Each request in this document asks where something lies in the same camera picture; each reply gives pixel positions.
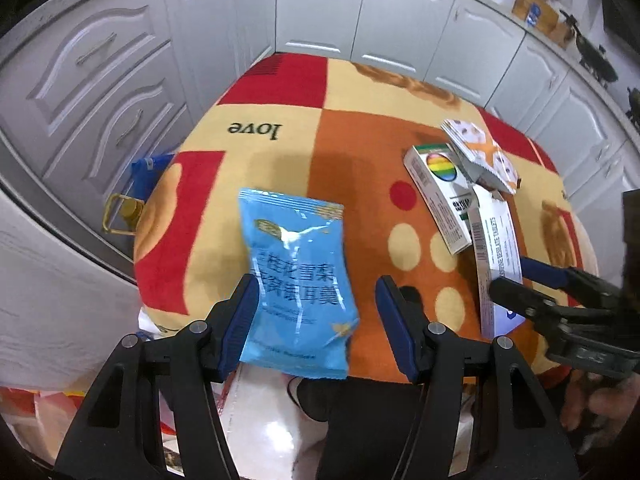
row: tablecloth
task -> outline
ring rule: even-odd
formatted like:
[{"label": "tablecloth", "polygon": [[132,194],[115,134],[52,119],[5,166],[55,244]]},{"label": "tablecloth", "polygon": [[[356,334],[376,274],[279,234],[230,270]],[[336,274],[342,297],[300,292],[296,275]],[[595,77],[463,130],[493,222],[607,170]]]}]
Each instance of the tablecloth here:
[{"label": "tablecloth", "polygon": [[[482,339],[473,249],[452,256],[402,164],[416,144],[446,141],[444,119],[475,123],[507,152],[522,178],[508,197],[520,253],[556,266],[593,251],[562,180],[535,142],[449,91],[344,60],[276,54],[241,77],[197,124],[145,205],[134,268],[148,314],[179,330],[228,298],[248,270],[238,191],[255,187],[344,205],[344,254],[360,313],[350,375],[405,382],[374,301],[390,274],[413,285],[425,313]],[[566,294],[537,290],[572,304]],[[544,358],[526,322],[511,336],[536,373],[566,370]]]}]

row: blue snack bag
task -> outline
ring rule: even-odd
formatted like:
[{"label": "blue snack bag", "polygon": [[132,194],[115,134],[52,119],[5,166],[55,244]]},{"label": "blue snack bag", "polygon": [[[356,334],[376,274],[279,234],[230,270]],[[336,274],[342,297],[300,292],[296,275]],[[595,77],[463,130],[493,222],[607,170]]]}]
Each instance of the blue snack bag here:
[{"label": "blue snack bag", "polygon": [[260,303],[240,360],[311,379],[347,376],[358,311],[335,203],[242,188],[238,195]]}]

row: white cardboard box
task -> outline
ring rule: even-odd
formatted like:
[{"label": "white cardboard box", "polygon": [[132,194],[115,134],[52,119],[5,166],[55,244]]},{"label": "white cardboard box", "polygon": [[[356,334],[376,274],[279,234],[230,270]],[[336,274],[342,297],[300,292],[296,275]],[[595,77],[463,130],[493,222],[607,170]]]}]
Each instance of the white cardboard box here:
[{"label": "white cardboard box", "polygon": [[473,193],[460,160],[448,144],[413,146],[404,166],[420,190],[451,254],[471,245],[467,210]]},{"label": "white cardboard box", "polygon": [[509,204],[498,191],[487,191],[478,184],[473,186],[473,192],[476,198],[468,216],[478,268],[480,330],[482,336],[493,339],[509,333],[524,321],[522,316],[489,297],[489,285],[499,276],[522,283],[520,253]]}]

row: white cabinet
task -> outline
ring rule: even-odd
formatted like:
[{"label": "white cabinet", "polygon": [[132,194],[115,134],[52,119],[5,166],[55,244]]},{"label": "white cabinet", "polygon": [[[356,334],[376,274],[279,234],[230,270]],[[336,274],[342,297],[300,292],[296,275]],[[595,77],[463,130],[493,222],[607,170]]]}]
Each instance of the white cabinet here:
[{"label": "white cabinet", "polygon": [[145,156],[162,155],[163,153],[175,153],[180,145],[193,130],[193,121],[186,105],[184,105],[166,128],[158,135]]},{"label": "white cabinet", "polygon": [[571,196],[626,140],[598,95],[569,73],[527,135],[549,155]]},{"label": "white cabinet", "polygon": [[484,4],[456,0],[424,80],[484,106],[524,34]]},{"label": "white cabinet", "polygon": [[38,175],[90,106],[169,40],[163,0],[89,0],[55,20],[0,72],[0,123]]},{"label": "white cabinet", "polygon": [[526,132],[564,81],[568,70],[564,61],[527,34],[486,109]]},{"label": "white cabinet", "polygon": [[[171,44],[167,44],[88,111],[46,167],[44,184],[100,232],[104,203],[112,192],[122,192],[130,162],[148,153],[183,105]],[[174,130],[170,136],[184,138],[190,124],[180,122],[188,129]]]},{"label": "white cabinet", "polygon": [[238,77],[276,49],[276,0],[236,0]]},{"label": "white cabinet", "polygon": [[196,121],[274,52],[275,0],[165,0],[180,76]]},{"label": "white cabinet", "polygon": [[187,103],[198,121],[238,78],[236,0],[165,0]]},{"label": "white cabinet", "polygon": [[570,198],[598,259],[600,276],[622,284],[622,194],[640,187],[640,154],[630,140]]},{"label": "white cabinet", "polygon": [[362,0],[277,0],[276,49],[351,59]]},{"label": "white cabinet", "polygon": [[454,0],[362,0],[351,60],[422,80]]}]

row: rainbow logo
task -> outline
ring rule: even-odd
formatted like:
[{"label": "rainbow logo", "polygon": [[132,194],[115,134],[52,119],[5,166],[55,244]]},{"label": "rainbow logo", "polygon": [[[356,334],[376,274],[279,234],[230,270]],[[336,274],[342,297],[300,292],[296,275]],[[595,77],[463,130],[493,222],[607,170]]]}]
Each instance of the rainbow logo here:
[{"label": "rainbow logo", "polygon": [[431,173],[445,182],[454,181],[458,175],[453,162],[441,153],[431,153],[431,155],[427,156],[427,168],[431,170]]}]

